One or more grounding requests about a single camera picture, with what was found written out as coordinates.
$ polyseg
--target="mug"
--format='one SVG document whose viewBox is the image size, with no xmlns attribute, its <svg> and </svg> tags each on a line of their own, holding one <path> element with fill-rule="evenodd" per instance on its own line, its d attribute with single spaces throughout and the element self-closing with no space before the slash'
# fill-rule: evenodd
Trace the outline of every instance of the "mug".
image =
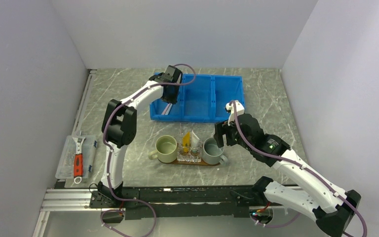
<svg viewBox="0 0 379 237">
<path fill-rule="evenodd" d="M 156 141 L 156 150 L 149 153 L 149 159 L 158 159 L 163 163 L 171 163 L 178 156 L 178 143 L 172 136 L 163 135 Z"/>
<path fill-rule="evenodd" d="M 223 155 L 224 150 L 224 147 L 219 148 L 216 140 L 210 137 L 203 144 L 201 158 L 207 164 L 226 164 L 228 159 Z"/>
</svg>

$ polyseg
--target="white wall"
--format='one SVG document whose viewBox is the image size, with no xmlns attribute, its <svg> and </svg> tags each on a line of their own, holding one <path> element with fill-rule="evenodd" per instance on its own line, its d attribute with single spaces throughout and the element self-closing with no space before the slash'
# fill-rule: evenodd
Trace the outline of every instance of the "white wall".
<svg viewBox="0 0 379 237">
<path fill-rule="evenodd" d="M 50 0 L 0 1 L 0 237 L 32 235 L 86 76 Z"/>
<path fill-rule="evenodd" d="M 282 76 L 310 163 L 362 195 L 379 236 L 379 1 L 320 0 Z"/>
<path fill-rule="evenodd" d="M 281 68 L 317 0 L 53 0 L 87 68 Z"/>
</svg>

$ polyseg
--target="robotic arm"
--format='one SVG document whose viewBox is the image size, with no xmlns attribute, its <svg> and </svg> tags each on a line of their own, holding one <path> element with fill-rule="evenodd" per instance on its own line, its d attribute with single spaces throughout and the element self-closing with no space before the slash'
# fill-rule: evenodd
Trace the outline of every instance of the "robotic arm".
<svg viewBox="0 0 379 237">
<path fill-rule="evenodd" d="M 180 84 L 181 80 L 182 72 L 174 66 L 168 66 L 164 73 L 150 77 L 142 88 L 129 97 L 120 101 L 112 99 L 108 103 L 102 124 L 103 133 L 109 117 L 114 110 L 121 106 L 122 103 L 130 101 L 127 105 L 121 106 L 108 125 L 106 139 L 109 146 L 107 146 L 104 170 L 109 170 L 110 174 L 109 177 L 107 177 L 107 172 L 104 172 L 101 181 L 97 185 L 98 192 L 110 199 L 113 205 L 117 205 L 118 201 L 110 192 L 108 178 L 111 180 L 110 184 L 114 194 L 117 197 L 121 197 L 124 157 L 128 145 L 136 136 L 137 113 L 149 107 L 151 102 L 159 98 L 164 102 L 176 104 L 179 86 L 174 84 Z"/>
<path fill-rule="evenodd" d="M 354 215 L 354 211 L 338 198 L 338 196 L 343 197 L 355 208 L 358 206 L 361 196 L 354 190 L 346 192 L 344 189 L 325 179 L 317 171 L 307 165 L 297 153 L 278 136 L 265 134 L 259 126 L 258 121 L 250 114 L 244 113 L 244 108 L 238 101 L 235 101 L 234 104 L 228 103 L 226 110 L 230 112 L 229 119 L 215 124 L 214 138 L 219 147 L 224 145 L 223 136 L 225 135 L 228 146 L 238 144 L 244 147 L 256 160 L 287 175 L 303 189 L 303 191 L 295 191 L 285 188 L 276 181 L 263 176 L 252 188 L 256 198 L 263 201 L 263 203 L 270 201 L 292 208 L 315 221 L 319 228 L 326 234 L 332 237 L 342 236 L 343 231 Z M 247 141 L 256 149 L 266 154 L 296 161 L 299 166 L 286 160 L 271 158 L 253 151 L 244 139 L 242 139 L 237 129 L 235 124 L 236 114 L 241 132 Z M 333 190 L 335 190 L 335 193 L 327 188 L 321 180 L 330 184 Z"/>
</svg>

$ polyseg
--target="gray marble table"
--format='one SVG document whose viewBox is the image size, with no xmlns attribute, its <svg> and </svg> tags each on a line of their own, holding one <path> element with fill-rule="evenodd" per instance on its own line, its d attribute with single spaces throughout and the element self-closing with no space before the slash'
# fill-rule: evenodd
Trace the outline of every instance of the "gray marble table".
<svg viewBox="0 0 379 237">
<path fill-rule="evenodd" d="M 90 99 L 81 127 L 83 134 L 97 135 L 98 148 L 93 172 L 80 184 L 67 180 L 67 188 L 88 187 L 98 183 L 104 172 L 105 146 L 101 126 L 107 103 L 111 99 L 125 98 L 143 86 L 154 72 L 165 68 L 101 69 L 96 72 Z M 239 75 L 243 77 L 245 111 L 258 119 L 266 133 L 276 134 L 290 144 L 304 160 L 303 147 L 288 103 L 278 69 L 254 68 L 197 68 L 199 74 Z M 137 134 L 129 145 L 123 168 L 124 186 L 207 186 L 250 185 L 261 176 L 270 177 L 282 184 L 292 184 L 288 177 L 256 161 L 240 146 L 226 147 L 229 164 L 193 166 L 163 164 L 149 160 L 148 152 L 161 135 L 172 135 L 177 141 L 189 131 L 201 140 L 214 134 L 212 123 L 158 122 L 150 119 L 149 108 L 137 118 Z"/>
</svg>

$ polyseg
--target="metal tool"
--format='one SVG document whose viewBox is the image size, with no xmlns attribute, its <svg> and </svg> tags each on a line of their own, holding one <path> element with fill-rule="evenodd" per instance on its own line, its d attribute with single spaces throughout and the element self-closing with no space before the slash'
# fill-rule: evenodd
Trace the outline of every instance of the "metal tool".
<svg viewBox="0 0 379 237">
<path fill-rule="evenodd" d="M 83 175 L 82 143 L 85 140 L 85 137 L 72 136 L 72 138 L 76 143 L 75 160 L 73 163 L 73 181 L 75 184 L 79 184 L 82 182 Z"/>
</svg>

